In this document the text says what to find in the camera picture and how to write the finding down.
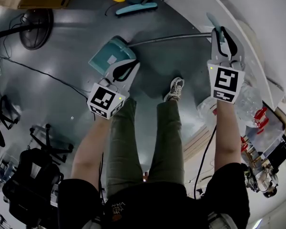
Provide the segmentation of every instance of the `metal rod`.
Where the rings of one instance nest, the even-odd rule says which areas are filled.
[[[128,47],[134,47],[141,44],[146,43],[153,43],[153,42],[162,42],[162,41],[168,41],[168,40],[174,40],[174,39],[182,39],[182,38],[192,38],[192,37],[212,37],[211,33],[198,33],[198,34],[188,34],[188,35],[176,35],[176,36],[167,36],[167,37],[161,37],[157,39],[147,40],[143,42],[133,43],[129,44]]]

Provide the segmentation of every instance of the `black cable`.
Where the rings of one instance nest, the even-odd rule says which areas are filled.
[[[102,160],[100,163],[100,172],[99,172],[99,196],[102,196],[103,204],[105,205],[104,195],[103,195],[103,188],[102,188],[102,172],[103,172],[103,162],[104,162],[104,153],[102,153]]]
[[[214,134],[215,134],[215,131],[216,131],[216,126],[215,126],[214,131],[213,131],[213,133],[212,133],[212,135],[211,135],[211,138],[210,138],[210,140],[209,140],[209,142],[208,142],[208,145],[207,145],[206,148],[205,148],[204,155],[202,156],[201,164],[200,164],[200,167],[199,167],[198,175],[197,175],[197,178],[196,178],[196,181],[195,181],[195,186],[194,186],[194,198],[195,198],[195,199],[196,199],[196,186],[197,186],[197,182],[198,182],[198,178],[199,178],[199,175],[200,175],[202,166],[204,165],[205,154],[206,154],[206,152],[207,152],[208,149],[209,149],[209,146],[210,146],[210,144],[211,144],[211,141],[212,141],[212,139],[213,139],[213,136],[214,136]]]
[[[82,95],[86,100],[88,100],[88,98],[87,98],[84,94],[82,94],[82,93],[80,93],[79,91],[77,91],[73,86],[69,85],[68,83],[66,83],[66,82],[64,82],[64,81],[62,81],[62,80],[60,80],[60,79],[58,79],[58,78],[56,78],[56,77],[54,77],[54,76],[52,76],[52,75],[50,75],[50,74],[47,74],[47,73],[44,73],[44,72],[42,72],[42,71],[33,69],[33,68],[31,68],[31,67],[29,67],[29,66],[27,66],[27,65],[25,65],[25,64],[22,64],[22,63],[13,61],[13,60],[11,60],[11,59],[9,59],[9,58],[5,58],[5,57],[1,57],[1,56],[0,56],[0,58],[5,59],[5,60],[7,60],[7,61],[10,61],[10,62],[12,62],[12,63],[18,64],[18,65],[20,65],[20,66],[23,66],[23,67],[25,67],[25,68],[28,68],[28,69],[30,69],[30,70],[32,70],[32,71],[36,71],[36,72],[38,72],[38,73],[40,73],[40,74],[47,75],[47,76],[51,77],[52,79],[54,79],[54,80],[56,80],[56,81],[59,81],[60,83],[62,83],[62,84],[64,84],[64,85],[66,85],[66,86],[72,88],[74,91],[76,91],[78,94]]]
[[[107,16],[107,12],[108,12],[108,10],[109,9],[111,9],[113,6],[115,6],[115,5],[117,5],[117,4],[119,4],[119,2],[116,2],[116,3],[114,3],[114,4],[112,4],[112,5],[110,5],[109,7],[108,7],[108,9],[106,9],[106,11],[105,11],[105,16]]]
[[[9,30],[14,29],[14,27],[17,26],[17,25],[22,25],[22,23],[21,23],[21,24],[15,24],[15,25],[13,25],[11,28],[9,28]],[[4,40],[3,40],[3,47],[4,47],[4,50],[5,50],[5,52],[6,52],[7,58],[10,59],[11,56],[9,56],[9,53],[8,53],[7,48],[6,48],[6,45],[5,45],[5,41],[6,41],[6,39],[8,38],[8,36],[9,36],[9,35],[7,35],[7,36],[4,38]]]
[[[10,24],[9,24],[9,29],[10,29],[10,27],[11,27],[11,23],[15,20],[15,19],[17,19],[17,18],[19,18],[20,17],[20,21],[21,21],[21,19],[22,19],[22,17],[24,16],[24,13],[21,13],[21,14],[18,14],[16,17],[14,17],[13,19],[11,19],[10,20]]]

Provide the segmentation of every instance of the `shoelace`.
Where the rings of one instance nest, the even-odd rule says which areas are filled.
[[[174,91],[172,92],[172,94],[176,95],[177,97],[179,97],[181,95],[181,90],[182,90],[182,87],[177,85],[177,83],[175,83]]]

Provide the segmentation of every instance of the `black t-shirt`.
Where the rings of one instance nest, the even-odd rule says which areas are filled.
[[[228,214],[238,229],[245,229],[250,216],[244,173],[238,163],[217,170],[199,200],[187,197],[179,184],[143,183],[113,195],[103,208],[92,184],[64,180],[59,185],[58,212],[60,229],[82,229],[91,221],[112,229],[208,228],[211,212]]]

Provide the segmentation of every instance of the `teal object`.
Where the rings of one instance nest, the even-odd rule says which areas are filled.
[[[217,19],[215,18],[215,16],[211,13],[206,13],[206,16],[208,17],[208,19],[210,20],[210,22],[214,25],[215,29],[218,31],[219,33],[219,41],[220,42],[225,42],[225,37],[224,34],[221,30],[221,26],[218,23]]]
[[[127,6],[115,12],[116,15],[122,15],[125,13],[135,12],[138,10],[146,10],[146,9],[154,9],[157,8],[158,4],[155,2],[148,2],[146,4],[134,4],[131,6]]]
[[[89,65],[102,75],[111,64],[125,59],[136,59],[134,52],[127,47],[126,42],[116,36],[107,42],[90,60]]]

